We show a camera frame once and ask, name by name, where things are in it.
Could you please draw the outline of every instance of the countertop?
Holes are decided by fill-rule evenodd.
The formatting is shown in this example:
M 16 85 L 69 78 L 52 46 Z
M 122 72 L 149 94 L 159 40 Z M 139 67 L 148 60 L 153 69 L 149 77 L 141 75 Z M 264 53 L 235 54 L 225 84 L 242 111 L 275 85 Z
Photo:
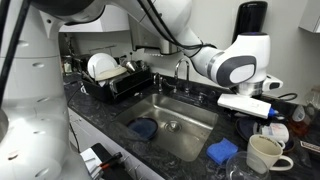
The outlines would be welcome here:
M 64 77 L 64 82 L 79 80 L 78 75 Z M 79 89 L 79 84 L 65 85 L 67 100 Z M 220 142 L 223 138 L 228 139 L 239 147 L 239 151 L 245 151 L 247 142 L 242 139 L 235 128 L 235 118 L 217 105 L 217 97 L 222 89 L 193 83 L 191 89 L 197 91 L 214 91 L 212 96 L 200 107 L 215 112 L 219 115 L 218 122 L 212 130 L 208 140 L 205 142 L 199 156 L 192 162 L 185 162 L 171 153 L 161 149 L 157 145 L 141 141 L 134 132 L 127 129 L 119 122 L 113 121 L 114 117 L 130 106 L 136 104 L 147 96 L 158 93 L 155 86 L 150 86 L 137 96 L 129 97 L 117 104 L 102 103 L 90 95 L 77 91 L 68 106 L 77 114 L 86 119 L 89 123 L 122 146 L 124 149 L 136 156 L 164 179 L 226 179 L 225 169 L 206 155 L 207 148 L 214 143 Z M 169 96 L 186 103 L 192 103 L 185 98 L 179 98 L 164 91 L 163 95 Z M 273 103 L 283 114 L 291 113 L 292 106 L 286 103 Z M 311 161 L 308 152 L 296 143 L 295 149 L 287 154 L 293 161 L 294 166 L 289 171 L 270 171 L 272 179 L 314 179 Z

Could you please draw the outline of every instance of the backsplash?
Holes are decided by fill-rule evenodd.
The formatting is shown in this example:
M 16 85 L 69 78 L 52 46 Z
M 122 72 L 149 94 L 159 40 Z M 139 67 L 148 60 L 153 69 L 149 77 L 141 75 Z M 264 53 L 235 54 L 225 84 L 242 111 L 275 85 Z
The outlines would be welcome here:
M 193 12 L 189 25 L 204 42 L 212 43 L 219 49 L 231 45 L 238 6 L 244 0 L 201 0 L 193 1 Z M 271 54 L 268 73 L 284 82 L 281 89 L 265 94 L 279 96 L 289 92 L 299 95 L 294 103 L 303 103 L 304 95 L 313 85 L 320 84 L 320 34 L 309 33 L 299 28 L 299 22 L 307 0 L 267 0 L 268 10 L 262 31 L 271 37 Z M 112 33 L 72 33 L 77 53 L 88 54 L 90 49 L 116 45 L 113 56 L 129 54 L 132 51 L 129 31 Z M 165 57 L 155 57 L 138 50 L 132 59 L 148 62 L 152 72 L 173 76 L 177 61 L 184 56 L 179 53 Z M 185 77 L 185 67 L 181 65 L 179 77 Z M 190 68 L 190 80 L 216 86 L 213 82 L 197 74 Z

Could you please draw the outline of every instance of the kitchen sink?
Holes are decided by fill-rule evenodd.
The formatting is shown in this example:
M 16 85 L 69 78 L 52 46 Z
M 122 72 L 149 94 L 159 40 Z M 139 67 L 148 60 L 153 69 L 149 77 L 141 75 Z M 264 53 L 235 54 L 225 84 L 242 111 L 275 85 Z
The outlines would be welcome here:
M 214 128 L 218 115 L 199 107 L 152 94 L 115 117 L 124 125 L 139 117 L 158 124 L 154 143 L 180 159 L 195 160 Z

